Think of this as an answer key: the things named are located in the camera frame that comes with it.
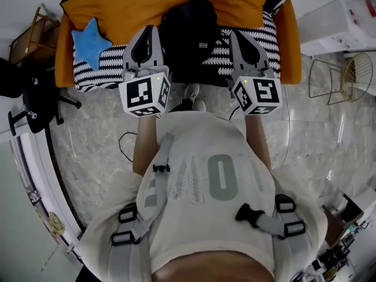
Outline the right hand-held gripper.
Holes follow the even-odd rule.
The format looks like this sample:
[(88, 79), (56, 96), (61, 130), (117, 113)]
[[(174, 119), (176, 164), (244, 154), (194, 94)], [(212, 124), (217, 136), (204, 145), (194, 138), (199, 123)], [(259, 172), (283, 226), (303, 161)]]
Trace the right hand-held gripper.
[(268, 115), (283, 104), (280, 80), (274, 76), (264, 48), (250, 35), (233, 31), (230, 35), (234, 85), (231, 93), (244, 115)]

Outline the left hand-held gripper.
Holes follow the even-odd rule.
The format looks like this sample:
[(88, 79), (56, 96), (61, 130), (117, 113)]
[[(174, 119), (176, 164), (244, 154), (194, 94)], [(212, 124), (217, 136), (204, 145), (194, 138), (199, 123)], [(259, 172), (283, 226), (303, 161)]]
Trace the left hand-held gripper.
[(163, 65), (159, 31), (154, 25), (148, 25), (136, 33), (124, 50), (123, 69), (155, 67), (123, 74), (119, 92), (125, 113), (145, 117), (166, 111), (171, 83), (167, 66), (159, 65)]

